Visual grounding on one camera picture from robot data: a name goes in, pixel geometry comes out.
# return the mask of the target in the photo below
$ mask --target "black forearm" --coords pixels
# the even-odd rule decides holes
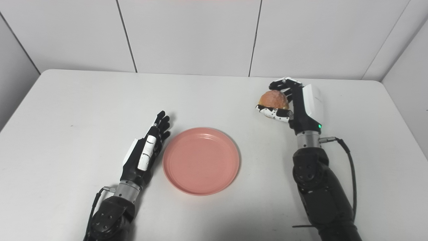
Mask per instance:
[[[93,240],[125,241],[135,217],[135,205],[119,196],[101,202],[90,224]]]
[[[310,223],[323,241],[361,241],[354,212],[321,148],[302,148],[293,156],[293,176]]]
[[[140,185],[140,186],[143,185],[144,171],[139,170],[137,166],[138,166],[138,162],[141,156],[141,152],[143,151],[145,142],[146,142],[146,139],[142,138],[138,140],[138,142],[135,144],[135,147],[131,152],[131,155],[129,156],[128,161],[123,165],[122,176],[120,177],[121,181],[128,180],[136,183],[137,185]]]

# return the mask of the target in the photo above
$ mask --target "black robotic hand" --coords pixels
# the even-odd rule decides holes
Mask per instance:
[[[132,181],[139,186],[147,185],[151,178],[151,168],[162,151],[163,142],[170,136],[169,116],[161,111],[144,138],[139,139],[128,160],[123,165],[120,180]]]
[[[136,216],[135,201],[152,178],[152,166],[169,137],[169,117],[161,111],[144,138],[135,140],[123,165],[120,183],[116,189],[102,188],[95,196],[84,241],[125,241]],[[114,192],[100,204],[92,215],[103,190]]]
[[[286,78],[282,78],[280,80],[272,82],[269,85],[269,89],[281,91],[281,93],[283,93],[287,97],[287,100],[290,103],[293,100],[293,93],[292,89],[288,87],[285,80]],[[266,117],[277,121],[289,123],[290,119],[293,119],[293,112],[288,109],[272,108],[264,105],[257,105],[256,109],[258,109],[258,111]]]

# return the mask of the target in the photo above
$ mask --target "robotic hand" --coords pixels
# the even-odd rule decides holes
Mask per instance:
[[[320,138],[323,105],[319,90],[311,84],[303,86],[290,77],[272,82],[269,89],[282,91],[289,102],[293,100],[294,112],[262,105],[257,105],[256,109],[269,118],[287,122],[297,136],[293,178],[311,225],[295,227],[315,227],[323,241],[361,241],[354,225],[357,193],[352,157],[342,139]],[[321,143],[332,141],[337,141],[345,149],[350,160],[353,208],[321,148]]]
[[[104,187],[95,196],[88,226],[83,241],[125,241],[131,222],[135,218],[135,200],[141,189],[152,178],[151,168],[162,150],[163,142],[169,137],[169,117],[161,111],[153,126],[142,139],[135,140],[125,158],[122,176],[117,189]],[[99,210],[92,216],[101,192],[107,190],[114,195],[103,200]]]

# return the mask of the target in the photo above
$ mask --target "cable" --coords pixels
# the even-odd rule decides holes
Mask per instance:
[[[292,228],[314,228],[315,226],[313,225],[293,225],[291,226]]]
[[[348,155],[349,165],[351,166],[351,178],[352,178],[352,211],[354,211],[354,218],[352,221],[355,221],[355,216],[357,214],[357,180],[355,178],[355,167],[354,161],[352,160],[351,151],[348,146],[345,144],[343,139],[336,138],[336,141],[342,146],[343,150],[345,150]]]
[[[94,216],[95,207],[97,206],[98,200],[100,199],[101,194],[104,190],[105,190],[105,187],[101,188],[101,190],[97,194],[95,194],[94,202],[92,203],[91,214],[89,214],[88,225],[86,226],[86,232],[85,232],[85,237],[83,238],[83,241],[88,240],[89,227],[91,226],[91,220],[92,220],[92,217]]]

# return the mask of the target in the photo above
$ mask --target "bun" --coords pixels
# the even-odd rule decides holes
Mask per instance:
[[[266,107],[289,109],[287,97],[279,90],[270,90],[260,97],[259,105]]]

